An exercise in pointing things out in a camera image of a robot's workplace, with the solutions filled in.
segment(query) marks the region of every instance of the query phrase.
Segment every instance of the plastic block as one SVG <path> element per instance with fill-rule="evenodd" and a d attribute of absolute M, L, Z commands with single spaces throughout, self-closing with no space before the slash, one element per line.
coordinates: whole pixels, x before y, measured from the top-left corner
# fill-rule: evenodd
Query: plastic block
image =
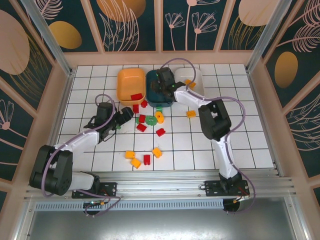
<path fill-rule="evenodd" d="M 157 147 L 152 150 L 152 153 L 153 153 L 153 155 L 154 155 L 157 159 L 162 156 L 162 152 L 161 152 L 160 149 L 157 148 Z"/>
<path fill-rule="evenodd" d="M 146 121 L 146 115 L 140 114 L 139 123 L 144 124 Z"/>
<path fill-rule="evenodd" d="M 155 112 L 155 117 L 156 120 L 158 121 L 158 124 L 163 124 L 165 121 L 164 115 L 162 114 L 162 112 L 156 111 Z"/>
<path fill-rule="evenodd" d="M 138 129 L 140 132 L 144 132 L 146 130 L 146 128 L 147 127 L 141 123 L 139 123 L 139 125 L 136 126 L 136 129 Z"/>
<path fill-rule="evenodd" d="M 138 94 L 131 95 L 131 100 L 140 100 L 143 97 L 144 96 L 142 95 L 142 93 L 138 93 Z"/>
<path fill-rule="evenodd" d="M 192 111 L 187 111 L 186 112 L 186 116 L 188 118 L 194 118 L 196 116 L 196 111 L 192 110 Z"/>
<path fill-rule="evenodd" d="M 156 134 L 158 134 L 159 137 L 161 137 L 165 133 L 166 131 L 163 128 L 160 128 L 158 131 L 156 131 Z"/>
<path fill-rule="evenodd" d="M 143 164 L 150 165 L 150 155 L 143 155 Z"/>
<path fill-rule="evenodd" d="M 125 152 L 125 158 L 126 159 L 134 159 L 136 156 L 134 151 L 126 151 Z"/>
<path fill-rule="evenodd" d="M 186 85 L 188 85 L 188 84 L 191 83 L 191 82 L 192 82 L 192 81 L 191 81 L 190 79 L 187 79 L 187 80 L 184 81 L 184 83 L 185 83 Z M 189 87 L 193 89 L 193 88 L 195 87 L 195 85 L 196 85 L 196 83 L 193 82 L 193 83 L 191 83 L 191 84 L 189 85 Z"/>
<path fill-rule="evenodd" d="M 143 100 L 141 103 L 141 107 L 146 108 L 148 106 L 148 102 L 146 100 Z"/>
<path fill-rule="evenodd" d="M 139 113 L 139 105 L 138 105 L 138 104 L 133 105 L 133 112 L 134 112 L 135 114 L 138 114 L 138 113 Z"/>
<path fill-rule="evenodd" d="M 138 159 L 134 158 L 131 160 L 131 165 L 138 169 L 141 166 L 141 162 Z"/>

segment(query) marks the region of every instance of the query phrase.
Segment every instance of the white tile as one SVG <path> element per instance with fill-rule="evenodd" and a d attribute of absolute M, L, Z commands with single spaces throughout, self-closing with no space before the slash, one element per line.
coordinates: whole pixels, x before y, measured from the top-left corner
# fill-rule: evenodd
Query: white tile
<path fill-rule="evenodd" d="M 76 77 L 73 82 L 72 90 L 87 90 L 90 77 Z"/>
<path fill-rule="evenodd" d="M 204 96 L 206 98 L 217 98 L 220 97 L 220 91 L 219 88 L 205 88 L 204 89 Z"/>
<path fill-rule="evenodd" d="M 192 151 L 174 151 L 174 170 L 194 170 L 194 156 Z"/>
<path fill-rule="evenodd" d="M 105 89 L 106 77 L 91 77 L 89 89 Z"/>
<path fill-rule="evenodd" d="M 145 152 L 145 151 L 135 151 L 135 158 L 138 159 L 141 162 L 141 166 L 136 169 L 133 168 L 133 171 L 153 171 L 154 169 L 154 156 L 151 152 Z M 144 155 L 150 155 L 150 165 L 144 164 Z"/>
<path fill-rule="evenodd" d="M 236 93 L 238 94 L 238 99 L 240 101 L 254 101 L 254 96 L 250 87 L 237 87 Z"/>
<path fill-rule="evenodd" d="M 232 149 L 250 149 L 246 132 L 233 132 L 230 135 Z"/>
<path fill-rule="evenodd" d="M 159 148 L 161 151 L 172 151 L 172 133 L 165 133 L 162 136 L 154 135 L 153 145 L 155 148 Z"/>
<path fill-rule="evenodd" d="M 122 65 L 109 65 L 106 73 L 107 77 L 117 77 L 118 73 L 123 69 Z"/>
<path fill-rule="evenodd" d="M 86 104 L 94 104 L 95 103 L 95 99 L 96 99 L 96 96 L 99 95 L 99 94 L 103 94 L 104 93 L 104 90 L 103 89 L 100 89 L 100 90 L 88 90 L 87 91 L 87 95 L 86 95 L 86 100 L 85 100 L 85 103 Z M 102 99 L 103 99 L 103 96 L 99 96 L 97 98 L 97 102 L 98 103 L 101 103 L 102 102 Z"/>
<path fill-rule="evenodd" d="M 267 149 L 268 144 L 263 131 L 248 132 L 250 146 L 252 149 Z"/>
<path fill-rule="evenodd" d="M 109 139 L 113 133 L 109 132 L 109 135 L 106 139 Z M 95 146 L 95 152 L 113 152 L 115 149 L 115 139 L 116 136 L 113 135 L 108 141 L 102 141 Z"/>
<path fill-rule="evenodd" d="M 237 92 L 235 88 L 227 87 L 227 88 L 220 88 L 221 97 L 231 97 L 238 99 Z"/>
<path fill-rule="evenodd" d="M 107 65 L 93 66 L 91 77 L 105 77 L 107 76 Z"/>
<path fill-rule="evenodd" d="M 121 125 L 121 128 L 116 131 L 117 134 L 133 134 L 135 132 L 135 121 L 133 117 L 125 124 Z"/>
<path fill-rule="evenodd" d="M 81 124 L 81 119 L 64 119 L 61 129 L 61 134 L 78 134 Z"/>
<path fill-rule="evenodd" d="M 244 124 L 248 132 L 263 131 L 259 116 L 246 116 Z"/>
<path fill-rule="evenodd" d="M 255 163 L 251 150 L 233 150 L 235 165 L 240 169 L 254 169 Z"/>
<path fill-rule="evenodd" d="M 163 151 L 160 158 L 153 159 L 155 171 L 174 170 L 174 155 L 172 151 Z"/>
<path fill-rule="evenodd" d="M 125 154 L 125 152 L 114 153 L 112 171 L 132 171 L 131 159 L 126 159 Z"/>
<path fill-rule="evenodd" d="M 250 88 L 247 75 L 233 75 L 233 80 L 237 88 Z"/>
<path fill-rule="evenodd" d="M 93 158 L 93 172 L 110 172 L 112 171 L 112 162 L 114 160 L 113 152 L 96 152 Z"/>
<path fill-rule="evenodd" d="M 90 77 L 92 66 L 78 66 L 76 69 L 75 77 Z"/>
<path fill-rule="evenodd" d="M 219 88 L 234 88 L 234 80 L 232 75 L 218 75 Z"/>
<path fill-rule="evenodd" d="M 117 134 L 115 136 L 115 148 L 117 152 L 134 150 L 134 134 Z"/>
<path fill-rule="evenodd" d="M 69 104 L 84 104 L 86 102 L 87 90 L 72 90 Z"/>
<path fill-rule="evenodd" d="M 138 68 L 142 69 L 145 73 L 145 75 L 147 75 L 148 72 L 152 71 L 154 69 L 153 65 L 139 65 Z"/>
<path fill-rule="evenodd" d="M 84 104 L 68 104 L 66 108 L 65 118 L 80 119 L 84 111 Z"/>
<path fill-rule="evenodd" d="M 196 170 L 215 169 L 213 151 L 194 151 L 194 166 Z"/>
<path fill-rule="evenodd" d="M 233 75 L 246 75 L 245 65 L 243 64 L 230 64 L 231 72 Z"/>
<path fill-rule="evenodd" d="M 108 76 L 105 81 L 105 89 L 117 89 L 117 77 Z"/>
<path fill-rule="evenodd" d="M 174 150 L 192 150 L 191 133 L 173 133 Z"/>
<path fill-rule="evenodd" d="M 252 154 L 255 162 L 255 167 L 257 169 L 274 168 L 274 164 L 268 149 L 253 149 Z"/>
<path fill-rule="evenodd" d="M 97 106 L 95 103 L 86 103 L 83 111 L 83 118 L 92 118 L 97 115 Z"/>
<path fill-rule="evenodd" d="M 218 88 L 218 80 L 217 76 L 215 75 L 204 75 L 202 76 L 202 82 L 204 88 Z"/>
<path fill-rule="evenodd" d="M 241 116 L 242 115 L 240 106 L 237 102 L 224 101 L 223 103 L 224 103 L 225 109 L 226 109 L 227 113 L 229 114 L 229 116 Z"/>
<path fill-rule="evenodd" d="M 190 121 L 187 117 L 172 117 L 173 133 L 190 133 Z"/>
<path fill-rule="evenodd" d="M 189 108 L 186 105 L 182 105 L 180 103 L 175 102 L 172 106 L 171 106 L 171 114 L 172 117 L 179 117 L 179 116 L 185 116 L 187 117 L 187 112 L 188 112 Z"/>
<path fill-rule="evenodd" d="M 229 64 L 215 64 L 214 66 L 217 75 L 231 75 Z"/>
<path fill-rule="evenodd" d="M 83 152 L 81 154 L 78 154 L 76 159 L 73 161 L 72 170 L 75 172 L 91 172 L 93 160 L 93 152 Z"/>
<path fill-rule="evenodd" d="M 198 116 L 190 118 L 191 132 L 202 133 L 200 118 Z"/>
<path fill-rule="evenodd" d="M 254 101 L 242 101 L 246 115 L 259 115 Z"/>
<path fill-rule="evenodd" d="M 211 142 L 206 136 L 201 133 L 192 133 L 193 150 L 212 150 Z"/>
<path fill-rule="evenodd" d="M 134 151 L 151 152 L 154 149 L 154 137 L 156 136 L 153 136 L 153 134 L 136 134 L 134 137 Z"/>
<path fill-rule="evenodd" d="M 216 75 L 214 64 L 200 64 L 202 75 Z"/>
<path fill-rule="evenodd" d="M 241 122 L 242 116 L 230 116 L 230 120 L 231 120 L 231 128 L 230 129 L 233 129 Z M 245 132 L 246 127 L 244 124 L 241 124 L 241 126 L 235 131 L 236 132 Z"/>

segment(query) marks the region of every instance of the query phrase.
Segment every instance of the purple cable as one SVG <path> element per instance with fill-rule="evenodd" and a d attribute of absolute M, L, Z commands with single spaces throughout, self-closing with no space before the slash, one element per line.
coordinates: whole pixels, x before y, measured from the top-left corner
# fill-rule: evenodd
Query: purple cable
<path fill-rule="evenodd" d="M 237 130 L 244 122 L 245 122 L 245 119 L 246 119 L 246 109 L 245 109 L 245 106 L 242 104 L 242 102 L 240 102 L 238 99 L 236 98 L 233 98 L 233 97 L 230 97 L 230 96 L 221 96 L 221 97 L 216 97 L 216 98 L 206 98 L 206 97 L 200 97 L 199 95 L 195 94 L 194 92 L 190 91 L 189 90 L 189 85 L 192 84 L 195 80 L 196 80 L 196 68 L 195 66 L 187 59 L 183 58 L 183 57 L 175 57 L 169 61 L 167 61 L 165 64 L 163 64 L 160 68 L 163 68 L 165 65 L 167 65 L 168 63 L 172 62 L 172 61 L 175 61 L 175 60 L 183 60 L 183 61 L 186 61 L 187 63 L 189 63 L 191 65 L 191 67 L 193 68 L 193 72 L 194 72 L 194 76 L 193 76 L 193 80 L 186 85 L 186 90 L 194 97 L 196 97 L 197 99 L 200 99 L 202 101 L 216 101 L 216 100 L 223 100 L 223 99 L 229 99 L 229 100 L 232 100 L 232 101 L 235 101 L 237 102 L 241 109 L 242 109 L 242 112 L 243 112 L 243 116 L 242 116 L 242 119 L 240 121 L 240 123 L 235 126 L 233 129 L 231 129 L 227 135 L 225 136 L 225 150 L 226 150 L 226 154 L 228 156 L 228 159 L 229 159 L 229 162 L 230 164 L 232 165 L 232 167 L 237 170 L 249 183 L 250 185 L 252 186 L 252 190 L 253 190 L 253 200 L 252 200 L 252 203 L 250 204 L 249 207 L 247 207 L 246 209 L 244 210 L 241 210 L 241 211 L 238 211 L 238 212 L 234 212 L 235 214 L 239 214 L 239 213 L 244 213 L 244 212 L 247 212 L 255 203 L 255 200 L 256 200 L 256 188 L 254 186 L 254 184 L 252 183 L 252 181 L 249 179 L 249 177 L 247 175 L 245 175 L 239 168 L 237 168 L 234 164 L 234 162 L 232 161 L 231 159 L 231 156 L 230 156 L 230 153 L 229 153 L 229 149 L 228 149 L 228 137 L 231 133 L 233 133 L 235 130 Z"/>

